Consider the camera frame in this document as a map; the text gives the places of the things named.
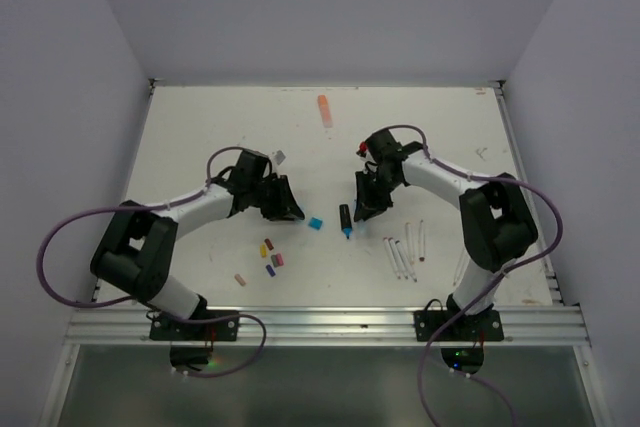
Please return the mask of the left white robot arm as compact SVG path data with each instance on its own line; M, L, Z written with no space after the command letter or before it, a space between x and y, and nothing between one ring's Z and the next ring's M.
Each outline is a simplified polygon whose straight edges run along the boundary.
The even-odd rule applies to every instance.
M159 206L126 201L114 208L90 263L98 279L172 318L185 339L197 339L207 330L207 302L170 275L176 242L248 208L272 222L305 219L288 178L276 172L267 155L235 150L238 159L227 173L214 176L208 160L203 187L190 194Z

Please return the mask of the brown capped pen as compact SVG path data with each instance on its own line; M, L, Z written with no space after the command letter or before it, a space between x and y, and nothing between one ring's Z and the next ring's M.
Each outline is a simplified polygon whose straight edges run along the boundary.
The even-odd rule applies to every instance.
M418 259L419 262L424 262L426 257L426 232L424 220L419 223L418 229Z

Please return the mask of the orange highlighter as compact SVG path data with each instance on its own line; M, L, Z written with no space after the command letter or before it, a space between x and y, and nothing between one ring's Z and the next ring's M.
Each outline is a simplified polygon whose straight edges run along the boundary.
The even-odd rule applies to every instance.
M317 97L317 105L318 105L323 126L325 128L332 128L333 120L332 120L330 106L329 106L327 97L325 95L319 95Z

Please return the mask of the grey pen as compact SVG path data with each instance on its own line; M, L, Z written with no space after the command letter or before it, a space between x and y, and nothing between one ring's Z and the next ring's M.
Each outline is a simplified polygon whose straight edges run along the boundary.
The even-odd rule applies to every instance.
M404 267L404 263L402 261L402 258L399 254L397 245L396 245L396 241L394 238L390 238L389 239L389 246L392 252L392 257L394 260L394 263L397 267L397 271L399 273L399 275L404 278L404 279L408 279L409 278L409 274L407 273L405 267Z

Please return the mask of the blue pen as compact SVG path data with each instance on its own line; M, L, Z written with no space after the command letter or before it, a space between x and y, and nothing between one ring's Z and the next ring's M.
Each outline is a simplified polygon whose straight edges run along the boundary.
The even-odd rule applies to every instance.
M395 241L395 245L396 245L396 249L398 251L398 254L400 256L404 271L408 274L409 278L413 282L417 282L416 273L415 273L415 271L413 269L413 266L412 266L412 264L411 264L411 262L409 260L409 256L407 254L407 251L404 248L402 242L399 241L399 240L396 240Z

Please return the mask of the yellow capped pen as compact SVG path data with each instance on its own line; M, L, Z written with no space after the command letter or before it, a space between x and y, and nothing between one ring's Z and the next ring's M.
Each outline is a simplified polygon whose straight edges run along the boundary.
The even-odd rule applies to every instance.
M414 230L411 222L405 224L405 238L406 249L409 263L413 265L415 263L415 242L414 242Z

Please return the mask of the black blue highlighter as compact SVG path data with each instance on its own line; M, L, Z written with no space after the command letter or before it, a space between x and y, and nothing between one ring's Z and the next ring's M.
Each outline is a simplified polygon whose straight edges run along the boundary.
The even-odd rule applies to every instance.
M347 239L351 238L353 232L351 213L347 204L339 205L340 229Z

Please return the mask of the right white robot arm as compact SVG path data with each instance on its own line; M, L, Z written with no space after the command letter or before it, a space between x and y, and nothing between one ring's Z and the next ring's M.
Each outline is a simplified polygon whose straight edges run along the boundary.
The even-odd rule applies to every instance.
M422 188L458 210L469 263L450 295L445 326L454 338L470 338L481 327L480 314L494 304L498 275L538 240L524 184L508 173L489 177L464 171L434 157L424 140L401 144L389 128L372 133L356 155L365 162L355 174L356 222L390 209L399 186Z

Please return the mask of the peach capped pen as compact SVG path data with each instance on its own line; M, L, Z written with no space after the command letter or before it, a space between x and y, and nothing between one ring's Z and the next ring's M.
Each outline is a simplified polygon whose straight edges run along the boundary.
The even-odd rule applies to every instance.
M468 255L465 250L462 250L458 259L455 272L454 272L454 277L452 282L453 287L456 287L458 285L459 281L461 280L465 272L467 265L468 265Z

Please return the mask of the pink pen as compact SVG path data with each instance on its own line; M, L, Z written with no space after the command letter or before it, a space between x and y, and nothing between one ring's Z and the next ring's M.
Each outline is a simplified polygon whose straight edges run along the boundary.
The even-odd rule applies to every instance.
M400 272L400 270L399 270L399 267L398 267L398 265L397 265L397 263L396 263L396 260L395 260L395 257L394 257L394 254L393 254L393 251L392 251L392 249L391 249L391 245L390 245L390 242L389 242L389 238L388 238L388 237L383 237L383 246L384 246L384 249L385 249L386 255L387 255L387 257L388 257L388 260L389 260L389 262L390 262L390 265L391 265L392 271L393 271L393 273L394 273L394 275L395 275L396 279L400 280L400 279L402 278L402 274L401 274L401 272Z

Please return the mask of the peach pen cap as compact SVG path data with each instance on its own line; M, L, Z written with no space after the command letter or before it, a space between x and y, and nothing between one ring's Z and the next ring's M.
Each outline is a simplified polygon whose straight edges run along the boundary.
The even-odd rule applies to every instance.
M243 286L243 287L246 286L246 281L244 280L244 278L241 275L236 274L234 276L234 278L241 286Z

